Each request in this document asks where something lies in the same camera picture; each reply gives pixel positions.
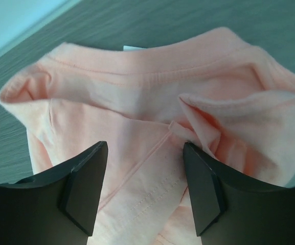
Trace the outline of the salmon pink t-shirt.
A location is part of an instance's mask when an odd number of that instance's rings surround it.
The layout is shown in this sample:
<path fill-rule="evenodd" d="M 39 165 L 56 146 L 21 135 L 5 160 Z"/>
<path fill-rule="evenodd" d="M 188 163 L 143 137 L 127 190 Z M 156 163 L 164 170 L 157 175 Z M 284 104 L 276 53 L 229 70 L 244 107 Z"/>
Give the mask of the salmon pink t-shirt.
<path fill-rule="evenodd" d="M 108 143 L 89 244 L 201 244 L 187 141 L 264 182 L 295 174 L 295 74 L 227 28 L 137 51 L 64 43 L 14 75 L 0 104 L 26 127 L 36 174 Z"/>

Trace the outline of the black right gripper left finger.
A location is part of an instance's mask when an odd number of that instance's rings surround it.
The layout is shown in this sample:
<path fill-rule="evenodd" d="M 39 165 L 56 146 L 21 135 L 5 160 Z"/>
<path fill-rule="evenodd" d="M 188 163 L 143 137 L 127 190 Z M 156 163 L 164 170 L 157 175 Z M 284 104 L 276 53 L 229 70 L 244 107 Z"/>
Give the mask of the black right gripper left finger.
<path fill-rule="evenodd" d="M 86 244 L 107 156 L 107 143 L 100 141 L 39 174 L 0 184 L 0 244 Z"/>

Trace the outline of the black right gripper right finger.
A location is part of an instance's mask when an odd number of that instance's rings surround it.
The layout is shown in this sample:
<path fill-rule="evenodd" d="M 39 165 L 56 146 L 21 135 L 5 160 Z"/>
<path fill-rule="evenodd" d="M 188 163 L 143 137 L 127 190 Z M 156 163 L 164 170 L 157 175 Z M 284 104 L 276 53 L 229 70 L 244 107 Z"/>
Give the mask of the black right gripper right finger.
<path fill-rule="evenodd" d="M 249 177 L 190 142 L 183 160 L 203 245 L 295 244 L 295 187 Z"/>

